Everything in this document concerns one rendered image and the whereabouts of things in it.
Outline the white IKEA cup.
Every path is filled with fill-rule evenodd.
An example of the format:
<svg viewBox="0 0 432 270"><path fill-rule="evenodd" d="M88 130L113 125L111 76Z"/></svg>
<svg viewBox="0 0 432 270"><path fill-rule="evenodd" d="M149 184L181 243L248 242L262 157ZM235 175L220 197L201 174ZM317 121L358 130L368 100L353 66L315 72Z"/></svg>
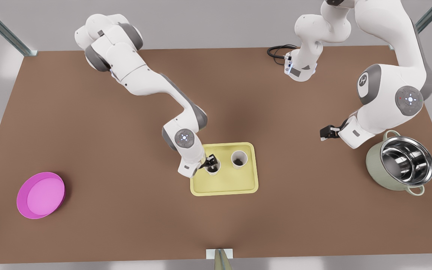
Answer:
<svg viewBox="0 0 432 270"><path fill-rule="evenodd" d="M205 170L211 175L216 175L221 169L221 163L218 159L213 159L209 166L205 167Z"/></svg>
<svg viewBox="0 0 432 270"><path fill-rule="evenodd" d="M231 155L231 162L233 167L238 170L247 164L248 156L246 152L237 150Z"/></svg>

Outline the yellow rectangular tray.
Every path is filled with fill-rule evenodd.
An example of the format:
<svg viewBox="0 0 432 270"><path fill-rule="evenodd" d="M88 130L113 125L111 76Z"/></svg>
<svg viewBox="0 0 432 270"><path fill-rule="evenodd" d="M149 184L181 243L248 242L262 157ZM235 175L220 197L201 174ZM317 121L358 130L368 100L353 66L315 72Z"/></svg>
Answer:
<svg viewBox="0 0 432 270"><path fill-rule="evenodd" d="M193 195L250 194L258 190L257 161L251 143L206 144L203 147L207 154L215 155L221 168L216 175L210 175L205 169L199 170L190 179L190 191ZM246 152L248 157L247 164L240 169L235 169L231 162L231 155L237 150Z"/></svg>

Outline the green pot with steel inside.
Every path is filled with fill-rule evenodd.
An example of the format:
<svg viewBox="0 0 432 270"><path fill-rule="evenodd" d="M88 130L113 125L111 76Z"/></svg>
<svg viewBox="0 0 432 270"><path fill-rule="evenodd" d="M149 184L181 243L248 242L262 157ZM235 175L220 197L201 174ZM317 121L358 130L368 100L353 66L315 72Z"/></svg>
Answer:
<svg viewBox="0 0 432 270"><path fill-rule="evenodd" d="M366 155L367 172L380 186L421 196L432 179L432 156L413 138L387 130L382 142L372 146Z"/></svg>

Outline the pink round bowl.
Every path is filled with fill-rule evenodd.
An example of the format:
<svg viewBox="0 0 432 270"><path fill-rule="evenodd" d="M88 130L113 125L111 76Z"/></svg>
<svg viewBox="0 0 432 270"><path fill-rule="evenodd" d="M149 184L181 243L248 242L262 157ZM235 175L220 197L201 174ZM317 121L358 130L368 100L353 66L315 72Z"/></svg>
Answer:
<svg viewBox="0 0 432 270"><path fill-rule="evenodd" d="M31 176L19 189L16 205L28 219L41 219L57 210L65 199L65 183L58 174L45 171Z"/></svg>

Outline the silver frame post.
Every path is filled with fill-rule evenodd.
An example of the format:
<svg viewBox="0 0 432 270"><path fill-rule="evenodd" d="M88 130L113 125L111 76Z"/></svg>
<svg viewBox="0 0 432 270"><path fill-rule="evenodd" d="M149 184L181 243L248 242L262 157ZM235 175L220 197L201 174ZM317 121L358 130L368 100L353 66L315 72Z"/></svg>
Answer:
<svg viewBox="0 0 432 270"><path fill-rule="evenodd" d="M38 54L38 51L29 49L1 20L0 35L24 57L33 57Z"/></svg>
<svg viewBox="0 0 432 270"><path fill-rule="evenodd" d="M432 0L400 0L418 34L432 23Z"/></svg>
<svg viewBox="0 0 432 270"><path fill-rule="evenodd" d="M206 249L206 259L214 260L214 270L233 270L229 259L233 259L233 249Z"/></svg>

